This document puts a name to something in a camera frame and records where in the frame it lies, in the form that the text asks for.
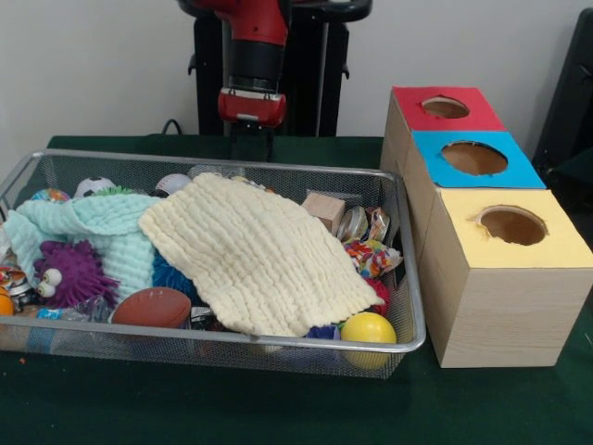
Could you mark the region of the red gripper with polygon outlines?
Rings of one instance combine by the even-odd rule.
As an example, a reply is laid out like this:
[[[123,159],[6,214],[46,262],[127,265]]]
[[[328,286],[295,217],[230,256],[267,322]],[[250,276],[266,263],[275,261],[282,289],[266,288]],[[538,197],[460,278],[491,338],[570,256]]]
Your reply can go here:
[[[221,88],[218,96],[218,111],[224,121],[255,122],[265,127],[265,162],[271,161],[274,147],[274,129],[281,125],[286,115],[287,102],[284,94],[262,93],[235,88]],[[245,126],[232,124],[232,159],[240,160],[241,143]]]

